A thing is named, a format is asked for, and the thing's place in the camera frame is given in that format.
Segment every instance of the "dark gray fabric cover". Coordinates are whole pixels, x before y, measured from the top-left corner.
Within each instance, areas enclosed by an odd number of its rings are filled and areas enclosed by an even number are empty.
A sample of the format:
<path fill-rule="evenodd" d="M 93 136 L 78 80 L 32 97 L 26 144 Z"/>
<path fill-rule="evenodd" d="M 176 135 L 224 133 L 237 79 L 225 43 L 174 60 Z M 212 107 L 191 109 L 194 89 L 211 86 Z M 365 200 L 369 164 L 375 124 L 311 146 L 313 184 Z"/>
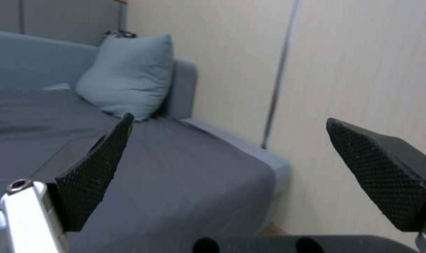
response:
<path fill-rule="evenodd" d="M 31 175 L 116 120 L 71 91 L 0 91 L 0 180 Z M 169 118 L 135 123 L 103 202 L 69 234 L 71 252 L 190 252 L 202 236 L 251 235 L 273 190 L 265 163 L 221 139 Z"/>
<path fill-rule="evenodd" d="M 97 51 L 90 45 L 0 32 L 0 90 L 39 90 L 60 83 L 75 87 Z M 176 60 L 161 112 L 177 119 L 191 117 L 196 80 L 196 66 Z"/>

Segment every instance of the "sofa cushion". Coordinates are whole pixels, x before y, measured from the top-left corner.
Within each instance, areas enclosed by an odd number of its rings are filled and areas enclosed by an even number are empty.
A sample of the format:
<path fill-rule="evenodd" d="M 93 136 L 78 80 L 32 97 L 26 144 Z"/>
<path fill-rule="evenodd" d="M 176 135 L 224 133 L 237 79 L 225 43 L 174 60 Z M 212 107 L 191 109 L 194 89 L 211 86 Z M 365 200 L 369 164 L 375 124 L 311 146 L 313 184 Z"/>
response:
<path fill-rule="evenodd" d="M 76 92 L 102 111 L 146 120 L 168 93 L 174 63 L 170 35 L 124 39 L 108 37 Z"/>

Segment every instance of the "wall panel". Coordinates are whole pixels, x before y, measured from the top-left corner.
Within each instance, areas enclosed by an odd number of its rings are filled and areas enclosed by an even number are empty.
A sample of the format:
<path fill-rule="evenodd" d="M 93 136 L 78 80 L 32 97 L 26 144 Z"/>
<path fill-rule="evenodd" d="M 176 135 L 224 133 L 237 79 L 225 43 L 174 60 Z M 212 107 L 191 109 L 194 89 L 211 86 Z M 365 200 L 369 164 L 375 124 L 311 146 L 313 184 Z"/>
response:
<path fill-rule="evenodd" d="M 336 117 L 426 153 L 426 0 L 303 0 L 269 150 L 293 165 L 273 221 L 290 234 L 414 245 L 360 189 L 325 129 Z"/>
<path fill-rule="evenodd" d="M 197 64 L 193 117 L 260 144 L 293 0 L 130 0 L 127 27 Z"/>

